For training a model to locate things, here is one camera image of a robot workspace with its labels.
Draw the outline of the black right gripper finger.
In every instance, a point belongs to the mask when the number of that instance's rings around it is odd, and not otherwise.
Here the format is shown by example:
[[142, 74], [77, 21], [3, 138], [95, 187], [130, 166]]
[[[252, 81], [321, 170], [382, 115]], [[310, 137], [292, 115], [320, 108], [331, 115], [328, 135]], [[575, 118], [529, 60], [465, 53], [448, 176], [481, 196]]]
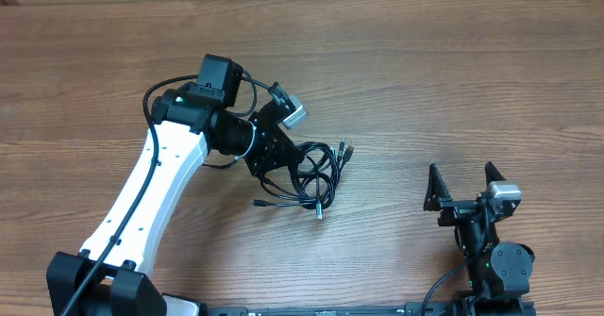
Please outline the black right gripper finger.
[[490, 184], [494, 181], [506, 180], [506, 178], [497, 170], [497, 168], [491, 161], [485, 163], [484, 171], [487, 184]]
[[440, 211], [449, 208], [452, 197], [435, 163], [428, 168], [428, 188], [423, 204], [423, 210]]

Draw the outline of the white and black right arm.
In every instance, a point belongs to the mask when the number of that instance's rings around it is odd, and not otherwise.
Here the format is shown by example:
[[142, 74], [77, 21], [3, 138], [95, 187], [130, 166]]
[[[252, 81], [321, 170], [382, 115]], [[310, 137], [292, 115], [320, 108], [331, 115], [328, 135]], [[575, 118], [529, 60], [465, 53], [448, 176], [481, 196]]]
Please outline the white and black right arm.
[[[473, 200], [452, 198], [436, 164], [428, 168], [423, 209], [436, 211], [439, 226], [452, 226], [463, 262], [441, 276], [422, 301], [421, 315], [534, 315], [529, 292], [534, 252], [525, 244], [502, 241], [495, 224], [511, 217], [521, 203], [518, 184], [507, 180], [494, 166], [484, 166], [486, 189]], [[432, 302], [436, 290], [462, 270], [468, 274], [468, 291], [458, 291], [450, 302]]]

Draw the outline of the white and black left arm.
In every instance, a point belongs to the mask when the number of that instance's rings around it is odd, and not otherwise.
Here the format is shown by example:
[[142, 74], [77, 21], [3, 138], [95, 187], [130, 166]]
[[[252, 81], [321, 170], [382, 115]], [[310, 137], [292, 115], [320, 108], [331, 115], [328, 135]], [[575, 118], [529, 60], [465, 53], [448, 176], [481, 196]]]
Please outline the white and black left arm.
[[161, 293], [151, 281], [177, 202], [212, 150], [247, 163], [254, 177], [302, 160], [286, 135], [308, 116], [278, 83], [261, 110], [235, 113], [241, 82], [260, 83], [229, 58], [206, 55], [198, 74], [164, 80], [143, 97], [141, 155], [103, 222], [75, 255], [58, 252], [46, 281], [57, 315], [203, 315], [204, 305]]

